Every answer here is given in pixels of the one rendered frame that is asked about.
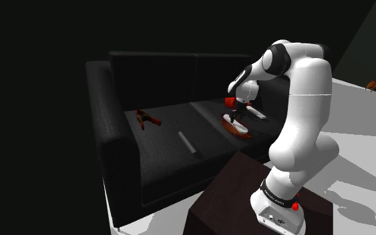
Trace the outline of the grey remote control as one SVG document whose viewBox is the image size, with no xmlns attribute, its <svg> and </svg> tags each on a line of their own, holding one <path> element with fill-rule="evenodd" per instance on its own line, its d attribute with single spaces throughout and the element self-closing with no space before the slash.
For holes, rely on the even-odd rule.
<svg viewBox="0 0 376 235">
<path fill-rule="evenodd" d="M 192 143 L 188 140 L 188 138 L 182 132 L 178 132 L 178 135 L 191 154 L 194 154 L 197 152 L 197 149 L 192 145 Z"/>
</svg>

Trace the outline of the white slim remote control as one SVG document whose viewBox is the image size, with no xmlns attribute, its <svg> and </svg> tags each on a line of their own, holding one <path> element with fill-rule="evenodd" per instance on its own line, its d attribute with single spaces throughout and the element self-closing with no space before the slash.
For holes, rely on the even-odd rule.
<svg viewBox="0 0 376 235">
<path fill-rule="evenodd" d="M 248 111 L 250 111 L 251 113 L 253 113 L 258 118 L 260 118 L 262 120 L 266 119 L 265 115 L 263 115 L 262 113 L 260 113 L 257 109 L 254 109 L 252 106 L 247 106 L 246 108 L 247 108 Z"/>
</svg>

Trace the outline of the dark brown robot stand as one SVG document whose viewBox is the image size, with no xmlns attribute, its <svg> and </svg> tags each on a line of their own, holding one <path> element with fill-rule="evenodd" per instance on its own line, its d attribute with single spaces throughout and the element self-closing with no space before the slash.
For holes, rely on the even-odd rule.
<svg viewBox="0 0 376 235">
<path fill-rule="evenodd" d="M 270 168 L 237 152 L 190 207 L 182 235 L 280 235 L 260 224 L 250 205 Z M 333 235 L 333 204 L 302 188 L 305 235 Z"/>
</svg>

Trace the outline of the red-brown oval tray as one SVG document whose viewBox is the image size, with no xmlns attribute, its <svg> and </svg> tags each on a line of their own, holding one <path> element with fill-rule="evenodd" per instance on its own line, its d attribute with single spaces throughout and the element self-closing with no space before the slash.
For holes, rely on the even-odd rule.
<svg viewBox="0 0 376 235">
<path fill-rule="evenodd" d="M 221 123 L 225 130 L 227 130 L 229 133 L 236 137 L 252 138 L 252 135 L 250 134 L 249 130 L 237 120 L 231 122 L 230 116 L 228 114 L 222 115 Z"/>
</svg>

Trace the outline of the black sofa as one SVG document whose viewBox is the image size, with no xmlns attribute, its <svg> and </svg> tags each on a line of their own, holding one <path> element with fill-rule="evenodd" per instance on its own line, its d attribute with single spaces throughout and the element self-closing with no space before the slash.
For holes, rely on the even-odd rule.
<svg viewBox="0 0 376 235">
<path fill-rule="evenodd" d="M 210 53 L 110 53 L 85 65 L 92 126 L 112 224 L 119 228 L 203 191 L 242 152 L 260 162 L 283 128 L 289 80 L 261 81 L 241 122 L 252 138 L 222 126 L 228 84 L 250 56 Z M 136 119 L 136 110 L 162 122 Z M 197 152 L 191 154 L 178 132 Z"/>
</svg>

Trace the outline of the red cylinder object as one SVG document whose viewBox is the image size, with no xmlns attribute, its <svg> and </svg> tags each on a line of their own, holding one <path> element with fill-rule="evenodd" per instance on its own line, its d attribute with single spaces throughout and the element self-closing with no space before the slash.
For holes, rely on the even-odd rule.
<svg viewBox="0 0 376 235">
<path fill-rule="evenodd" d="M 226 97 L 225 98 L 225 106 L 230 109 L 242 109 L 246 106 L 251 106 L 252 104 L 250 102 L 242 103 L 237 100 L 236 97 Z"/>
</svg>

